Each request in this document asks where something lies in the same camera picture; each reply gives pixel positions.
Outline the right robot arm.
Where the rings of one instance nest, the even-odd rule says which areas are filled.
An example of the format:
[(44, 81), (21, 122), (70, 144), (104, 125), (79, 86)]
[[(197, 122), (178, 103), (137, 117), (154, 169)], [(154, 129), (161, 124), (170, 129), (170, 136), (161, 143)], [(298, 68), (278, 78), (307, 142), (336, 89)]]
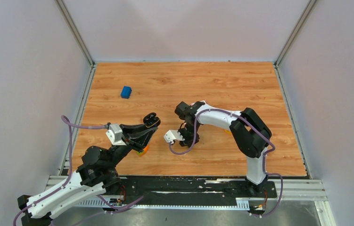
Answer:
[(199, 141), (198, 129), (201, 125), (211, 125), (229, 131), (238, 147), (247, 159), (246, 190), (251, 196), (259, 196), (265, 190), (267, 180), (265, 158), (271, 146), (271, 130), (251, 108), (243, 111), (230, 111), (213, 107), (206, 101), (193, 104), (181, 102), (175, 113), (184, 121), (178, 130), (169, 130), (164, 139), (169, 146), (176, 141), (180, 146), (192, 150)]

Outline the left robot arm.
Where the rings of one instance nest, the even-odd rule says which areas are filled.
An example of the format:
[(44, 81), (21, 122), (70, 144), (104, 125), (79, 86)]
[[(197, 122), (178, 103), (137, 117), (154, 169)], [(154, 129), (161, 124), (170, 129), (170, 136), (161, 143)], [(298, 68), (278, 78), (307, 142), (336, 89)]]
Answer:
[(82, 165), (50, 189), (34, 196), (18, 198), (18, 217), (24, 226), (49, 226), (69, 208), (97, 195), (117, 194), (121, 179), (117, 164), (131, 151), (144, 152), (157, 131), (160, 120), (146, 121), (138, 125), (108, 123), (90, 126), (90, 129), (106, 129), (111, 147), (90, 146), (82, 157)]

